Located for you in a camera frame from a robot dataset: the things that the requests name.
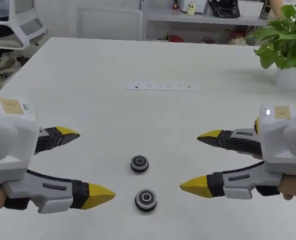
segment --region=label sticker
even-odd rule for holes
[[[24,114],[24,111],[17,99],[0,98],[1,105],[6,114]]]
[[[289,106],[275,106],[274,107],[275,119],[291,119]]]

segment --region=white shelf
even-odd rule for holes
[[[239,17],[239,18],[218,18],[213,15],[209,9],[208,13],[187,15],[180,10],[166,8],[149,8],[146,13],[148,21],[163,22],[184,22],[184,23],[200,23],[200,24],[225,24],[225,25],[247,25],[247,26],[265,26],[267,20],[258,17]]]

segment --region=white table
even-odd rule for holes
[[[31,100],[44,127],[81,138],[37,155],[31,169],[100,184],[116,197],[92,210],[41,215],[0,210],[0,240],[296,240],[296,200],[206,199],[179,185],[256,162],[196,137],[253,126],[262,103],[294,104],[261,69],[251,47],[52,38],[1,90]],[[190,83],[200,91],[130,91],[130,81]],[[149,159],[135,175],[130,159]],[[142,214],[136,193],[155,191]]]

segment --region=potted plant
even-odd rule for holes
[[[252,34],[263,41],[254,52],[264,69],[272,64],[278,67],[275,76],[278,86],[296,92],[296,5],[282,6],[281,15]]]

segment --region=white wall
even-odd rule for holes
[[[52,37],[76,37],[77,5],[89,4],[96,7],[127,8],[138,10],[140,0],[35,0],[36,10],[42,22],[49,29],[49,35],[41,42]],[[150,0],[152,4],[171,5],[172,0]],[[286,4],[296,4],[296,0],[284,0]],[[148,25],[147,37],[157,39],[167,33],[178,34],[182,37],[190,36],[191,40],[199,41],[204,36],[218,36],[220,39],[224,30],[230,26],[205,25],[195,23],[166,23],[151,22]],[[38,50],[33,46],[23,54],[30,57]]]

